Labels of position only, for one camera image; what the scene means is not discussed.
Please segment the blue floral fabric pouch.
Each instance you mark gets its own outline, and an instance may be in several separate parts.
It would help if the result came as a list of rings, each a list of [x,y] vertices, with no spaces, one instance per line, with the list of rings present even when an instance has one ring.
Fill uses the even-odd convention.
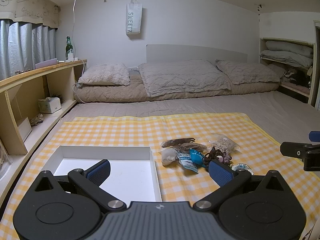
[[[232,169],[233,171],[246,170],[246,171],[248,171],[251,175],[254,174],[253,170],[252,170],[247,164],[244,164],[244,163],[239,163],[239,164],[236,164],[236,165],[232,165],[232,166],[231,166],[231,169]]]

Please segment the dark scrunchie bundle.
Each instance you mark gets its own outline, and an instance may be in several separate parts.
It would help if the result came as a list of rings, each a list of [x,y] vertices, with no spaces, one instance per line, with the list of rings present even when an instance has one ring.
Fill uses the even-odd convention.
[[[229,153],[212,147],[210,152],[204,155],[204,157],[202,158],[202,162],[204,166],[209,166],[209,163],[213,160],[218,160],[220,163],[229,166],[231,164],[232,157]]]

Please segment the beige rubber band bag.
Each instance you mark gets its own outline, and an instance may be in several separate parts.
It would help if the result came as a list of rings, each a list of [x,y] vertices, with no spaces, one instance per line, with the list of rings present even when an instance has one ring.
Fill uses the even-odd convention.
[[[230,154],[240,149],[240,146],[236,142],[229,139],[229,137],[224,134],[212,133],[207,140],[210,145],[225,153]]]

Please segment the blue small packet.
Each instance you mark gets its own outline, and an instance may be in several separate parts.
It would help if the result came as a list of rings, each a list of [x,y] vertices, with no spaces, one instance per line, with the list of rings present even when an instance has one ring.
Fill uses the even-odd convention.
[[[191,148],[189,150],[189,154],[190,154],[191,161],[194,164],[201,166],[201,167],[205,167],[205,165],[203,163],[204,155],[201,152]]]

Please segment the white blue wipe packet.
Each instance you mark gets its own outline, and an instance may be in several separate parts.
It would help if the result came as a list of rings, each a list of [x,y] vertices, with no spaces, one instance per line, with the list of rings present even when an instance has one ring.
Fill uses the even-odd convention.
[[[198,173],[197,166],[192,162],[189,153],[178,152],[177,157],[179,163],[183,166],[183,168]]]

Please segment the dark brown cord bag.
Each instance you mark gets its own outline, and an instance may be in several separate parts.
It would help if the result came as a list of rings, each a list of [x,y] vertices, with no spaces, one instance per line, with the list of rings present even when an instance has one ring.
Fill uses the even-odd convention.
[[[161,143],[162,148],[168,148],[168,147],[173,147],[177,145],[181,145],[184,143],[191,143],[194,142],[195,138],[180,138],[180,139],[171,139],[167,140]]]

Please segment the light brown cord bag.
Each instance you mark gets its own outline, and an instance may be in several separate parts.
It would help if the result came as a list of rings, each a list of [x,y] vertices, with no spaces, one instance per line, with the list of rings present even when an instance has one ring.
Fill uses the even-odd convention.
[[[189,153],[189,150],[196,150],[197,152],[200,152],[200,153],[208,152],[208,147],[206,145],[195,143],[195,142],[185,142],[183,144],[175,146],[174,148],[181,153]]]

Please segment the grey bed sheet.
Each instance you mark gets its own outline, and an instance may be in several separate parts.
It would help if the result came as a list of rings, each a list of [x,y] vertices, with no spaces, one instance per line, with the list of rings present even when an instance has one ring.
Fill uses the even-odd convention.
[[[319,131],[319,111],[278,91],[134,103],[79,103],[64,117],[160,116],[191,113],[244,113],[278,142],[309,142]]]

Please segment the folded grey bedding stack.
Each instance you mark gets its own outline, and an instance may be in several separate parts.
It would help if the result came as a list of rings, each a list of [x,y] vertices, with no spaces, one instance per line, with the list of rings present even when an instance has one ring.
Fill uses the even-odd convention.
[[[266,41],[266,48],[260,57],[309,69],[313,65],[313,48],[291,42]]]

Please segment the tissue box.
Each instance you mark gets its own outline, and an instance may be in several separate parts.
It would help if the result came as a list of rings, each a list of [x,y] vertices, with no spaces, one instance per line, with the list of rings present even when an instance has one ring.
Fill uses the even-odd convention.
[[[37,101],[40,113],[53,114],[61,109],[61,102],[58,97],[47,97]]]

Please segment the grey quilted pillow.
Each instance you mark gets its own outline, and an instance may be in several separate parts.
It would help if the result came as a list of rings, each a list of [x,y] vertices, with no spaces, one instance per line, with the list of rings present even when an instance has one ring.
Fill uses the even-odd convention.
[[[149,97],[169,93],[199,93],[230,90],[225,74],[209,61],[187,60],[169,63],[144,63],[138,66]]]
[[[216,60],[216,67],[226,74],[234,85],[259,82],[280,83],[276,72],[260,63]]]

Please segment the lilac flat box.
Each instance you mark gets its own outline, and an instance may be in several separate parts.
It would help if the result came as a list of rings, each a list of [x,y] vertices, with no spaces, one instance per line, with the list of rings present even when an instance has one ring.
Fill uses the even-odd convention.
[[[40,69],[40,68],[44,68],[44,67],[53,66],[53,65],[56,65],[57,63],[58,63],[57,58],[49,59],[49,60],[46,60],[46,61],[42,61],[42,62],[36,63],[35,64],[35,69]]]

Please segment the white charger plug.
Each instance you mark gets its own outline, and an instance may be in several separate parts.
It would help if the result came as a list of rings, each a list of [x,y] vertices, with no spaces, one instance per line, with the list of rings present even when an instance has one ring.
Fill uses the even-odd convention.
[[[68,62],[74,61],[73,53],[68,53],[67,61],[68,61]]]

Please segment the green glass bottle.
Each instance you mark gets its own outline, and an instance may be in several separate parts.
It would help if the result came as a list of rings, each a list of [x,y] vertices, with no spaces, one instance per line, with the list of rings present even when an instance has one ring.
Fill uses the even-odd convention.
[[[73,46],[71,42],[71,38],[69,36],[66,37],[66,59],[69,59],[69,54],[73,53]]]

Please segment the white headboard panel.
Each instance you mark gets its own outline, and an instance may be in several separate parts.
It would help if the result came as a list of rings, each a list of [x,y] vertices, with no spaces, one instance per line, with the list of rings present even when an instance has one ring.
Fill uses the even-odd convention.
[[[216,60],[247,62],[247,54],[201,46],[178,44],[147,44],[147,63],[178,62],[187,60],[207,60],[215,63]]]

